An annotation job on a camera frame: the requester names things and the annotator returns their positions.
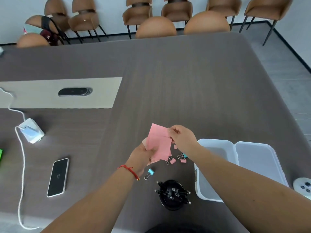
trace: plastic container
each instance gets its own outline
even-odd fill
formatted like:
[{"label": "plastic container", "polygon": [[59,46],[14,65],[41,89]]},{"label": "plastic container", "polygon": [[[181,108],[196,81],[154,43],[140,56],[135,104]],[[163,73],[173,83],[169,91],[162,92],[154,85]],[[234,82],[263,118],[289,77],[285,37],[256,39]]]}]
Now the plastic container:
[{"label": "plastic container", "polygon": [[[200,139],[199,144],[231,163],[257,172],[289,187],[275,150],[267,144],[239,141],[233,144],[227,140]],[[214,191],[196,164],[195,189],[203,200],[223,202]]]}]

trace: white smartphone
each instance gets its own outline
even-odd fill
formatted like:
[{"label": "white smartphone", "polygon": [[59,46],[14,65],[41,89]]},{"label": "white smartphone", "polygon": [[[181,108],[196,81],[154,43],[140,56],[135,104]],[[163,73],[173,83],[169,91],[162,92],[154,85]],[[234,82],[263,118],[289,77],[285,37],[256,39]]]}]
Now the white smartphone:
[{"label": "white smartphone", "polygon": [[65,192],[69,159],[57,160],[53,163],[47,197],[60,195]]}]

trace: charging cable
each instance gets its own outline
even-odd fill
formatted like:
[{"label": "charging cable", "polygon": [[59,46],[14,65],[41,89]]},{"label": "charging cable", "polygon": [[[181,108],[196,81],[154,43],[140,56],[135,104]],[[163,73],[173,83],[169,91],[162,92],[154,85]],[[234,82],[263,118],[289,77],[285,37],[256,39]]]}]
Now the charging cable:
[{"label": "charging cable", "polygon": [[[11,111],[16,111],[16,112],[19,112],[23,115],[23,120],[26,121],[26,118],[25,118],[25,114],[22,112],[22,111],[19,111],[19,110],[15,110],[15,109],[11,109],[11,104],[13,103],[14,101],[14,96],[12,93],[10,92],[7,92],[5,91],[3,88],[0,87],[0,90],[3,91],[4,93],[6,94],[9,94],[11,95],[12,97],[12,101],[11,103],[9,104],[9,106],[7,107],[9,110]],[[18,214],[18,222],[20,224],[20,226],[22,228],[24,228],[25,230],[35,230],[35,229],[38,229],[39,227],[34,227],[34,228],[30,228],[30,227],[26,227],[24,226],[24,224],[22,223],[21,221],[21,201],[23,200],[23,195],[24,195],[24,178],[25,178],[25,166],[26,166],[26,160],[25,160],[25,151],[24,151],[24,146],[23,146],[23,143],[21,141],[21,138],[18,134],[18,131],[17,131],[17,128],[19,128],[19,126],[16,126],[14,129],[15,129],[15,133],[16,133],[16,136],[21,144],[21,151],[22,151],[22,154],[23,154],[23,171],[22,171],[22,175],[21,175],[21,197],[20,197],[20,200],[19,200],[19,203],[18,203],[18,211],[17,211],[17,214]]]}]

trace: table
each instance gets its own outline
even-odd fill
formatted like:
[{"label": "table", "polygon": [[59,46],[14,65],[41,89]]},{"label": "table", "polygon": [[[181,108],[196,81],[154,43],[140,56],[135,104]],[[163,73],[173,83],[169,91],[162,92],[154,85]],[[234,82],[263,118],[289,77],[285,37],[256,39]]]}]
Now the table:
[{"label": "table", "polygon": [[[45,132],[24,142],[26,225],[45,227],[124,164],[152,123],[182,124],[197,139],[271,145],[289,185],[310,176],[305,138],[244,37],[214,33],[107,43],[14,49],[0,58],[0,81],[122,77],[112,109],[25,109]],[[17,221],[22,156],[13,127],[19,113],[0,109],[0,218]],[[172,149],[173,157],[180,154]],[[52,164],[69,157],[67,189],[47,198]],[[223,203],[195,194],[194,165],[150,166],[155,174],[134,183],[116,229],[144,232],[162,222],[192,222],[217,232],[246,229]],[[175,179],[191,205],[167,211],[156,181]]]}]

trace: gray floor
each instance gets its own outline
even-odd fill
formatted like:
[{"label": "gray floor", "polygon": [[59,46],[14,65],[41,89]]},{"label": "gray floor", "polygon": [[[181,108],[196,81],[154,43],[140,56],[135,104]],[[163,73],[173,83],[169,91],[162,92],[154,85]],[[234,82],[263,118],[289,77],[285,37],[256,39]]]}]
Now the gray floor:
[{"label": "gray floor", "polygon": [[[240,25],[234,26],[232,31],[238,32]],[[268,42],[263,47],[270,27],[266,23],[253,24],[249,30],[244,28],[242,34],[247,38],[253,50],[257,54],[262,65],[266,69],[275,87],[285,101],[288,109],[296,119],[301,131],[311,145],[311,74],[298,61],[292,52],[272,33]],[[128,35],[100,38],[102,42],[127,40]],[[84,39],[84,43],[97,42],[94,39]],[[72,44],[79,44],[79,40],[71,40]],[[14,46],[3,46],[4,50],[10,50]],[[27,231],[19,225],[0,223],[0,233],[40,232],[41,229]]]}]

